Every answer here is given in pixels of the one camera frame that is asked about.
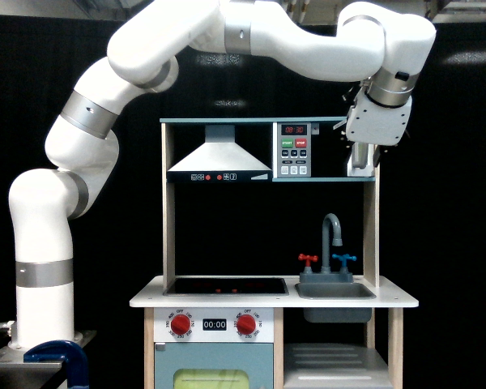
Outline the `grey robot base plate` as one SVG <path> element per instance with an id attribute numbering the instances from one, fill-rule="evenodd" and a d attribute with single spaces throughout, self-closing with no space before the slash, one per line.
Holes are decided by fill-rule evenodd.
<path id="1" fill-rule="evenodd" d="M 84 347 L 95 336 L 93 330 L 78 331 L 73 340 L 0 348 L 0 388 L 89 388 Z"/>

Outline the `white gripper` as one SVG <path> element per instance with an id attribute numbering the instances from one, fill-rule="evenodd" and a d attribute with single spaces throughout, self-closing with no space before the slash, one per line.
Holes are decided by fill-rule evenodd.
<path id="1" fill-rule="evenodd" d="M 411 113 L 412 98 L 399 108 L 385 108 L 375 104 L 362 88 L 356 95 L 356 102 L 347 115 L 345 134 L 356 143 L 376 144 L 373 153 L 373 167 L 377 168 L 382 156 L 382 146 L 397 144 L 406 130 Z"/>

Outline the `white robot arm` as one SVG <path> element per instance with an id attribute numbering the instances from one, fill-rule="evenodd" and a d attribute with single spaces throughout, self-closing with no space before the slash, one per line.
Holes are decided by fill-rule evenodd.
<path id="1" fill-rule="evenodd" d="M 29 350 L 73 340 L 73 242 L 69 222 L 95 202 L 117 162 L 113 124 L 133 99 L 168 90 L 185 48 L 269 57 L 309 79 L 358 82 L 346 136 L 394 145 L 402 115 L 436 37 L 424 17 L 369 2 L 339 13 L 334 36 L 298 27 L 272 1 L 154 1 L 110 38 L 79 78 L 45 140 L 51 169 L 20 174 L 9 190 L 15 237 L 12 345 Z"/>

